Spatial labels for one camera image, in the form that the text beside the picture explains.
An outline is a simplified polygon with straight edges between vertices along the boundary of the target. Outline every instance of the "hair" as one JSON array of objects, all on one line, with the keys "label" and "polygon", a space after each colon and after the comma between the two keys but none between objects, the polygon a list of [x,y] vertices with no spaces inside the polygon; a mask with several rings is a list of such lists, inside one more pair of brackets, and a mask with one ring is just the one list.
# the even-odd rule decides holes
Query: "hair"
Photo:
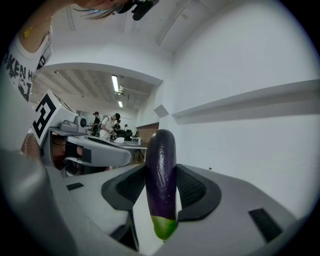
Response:
[{"label": "hair", "polygon": [[119,115],[118,113],[115,113],[114,115],[115,115],[115,117],[116,117],[117,120],[120,119],[120,115]]},{"label": "hair", "polygon": [[109,6],[108,9],[105,9],[105,10],[97,10],[97,9],[79,10],[79,9],[76,9],[76,8],[73,8],[73,9],[75,9],[78,12],[87,12],[87,14],[82,15],[82,16],[89,16],[88,19],[100,20],[100,19],[104,19],[104,18],[112,15],[114,12],[117,12],[117,10],[119,8],[121,10],[123,8],[123,6],[124,6],[124,1],[122,1],[122,0],[115,1],[115,2],[111,3],[110,6]]}]

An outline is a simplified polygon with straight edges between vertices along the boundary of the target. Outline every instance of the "eggplant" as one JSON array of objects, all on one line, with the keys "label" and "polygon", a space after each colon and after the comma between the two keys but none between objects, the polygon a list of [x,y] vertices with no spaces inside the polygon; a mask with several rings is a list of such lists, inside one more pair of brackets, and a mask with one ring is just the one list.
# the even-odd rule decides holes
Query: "eggplant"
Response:
[{"label": "eggplant", "polygon": [[174,135],[165,129],[152,135],[146,152],[145,188],[156,236],[167,240],[177,228],[177,157]]}]

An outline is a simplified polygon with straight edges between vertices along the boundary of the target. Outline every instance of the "ceiling light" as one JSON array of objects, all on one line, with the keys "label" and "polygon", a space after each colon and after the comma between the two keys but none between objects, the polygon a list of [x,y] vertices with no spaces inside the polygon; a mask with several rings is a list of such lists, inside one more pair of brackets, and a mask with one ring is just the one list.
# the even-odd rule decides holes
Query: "ceiling light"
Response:
[{"label": "ceiling light", "polygon": [[118,78],[116,75],[112,76],[112,82],[113,82],[113,88],[115,92],[119,92],[119,86],[118,86]]}]

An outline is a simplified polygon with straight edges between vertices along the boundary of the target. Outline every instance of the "ceiling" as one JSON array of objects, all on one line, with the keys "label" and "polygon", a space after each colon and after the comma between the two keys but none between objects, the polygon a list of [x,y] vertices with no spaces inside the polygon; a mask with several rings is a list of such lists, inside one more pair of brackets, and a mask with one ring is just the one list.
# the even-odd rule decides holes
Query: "ceiling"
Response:
[{"label": "ceiling", "polygon": [[53,31],[115,30],[152,41],[174,53],[205,21],[237,0],[160,0],[141,20],[132,13],[116,14],[106,19],[83,17],[77,5],[61,9],[52,22]]},{"label": "ceiling", "polygon": [[46,67],[41,69],[33,81],[32,102],[37,103],[50,89],[57,95],[90,96],[114,105],[122,101],[125,108],[138,110],[155,87],[151,83],[120,75],[118,85],[124,88],[123,95],[115,95],[111,73],[82,69],[58,69],[56,72]]}]

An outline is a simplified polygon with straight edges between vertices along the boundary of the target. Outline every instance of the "black hat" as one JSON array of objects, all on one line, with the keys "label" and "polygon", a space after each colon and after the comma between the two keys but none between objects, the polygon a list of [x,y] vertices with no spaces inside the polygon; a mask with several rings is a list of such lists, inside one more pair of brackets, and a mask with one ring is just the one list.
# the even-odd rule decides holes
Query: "black hat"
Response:
[{"label": "black hat", "polygon": [[115,113],[114,115],[115,115],[115,117],[116,117],[117,120],[120,119],[120,115],[119,115],[118,113]]}]

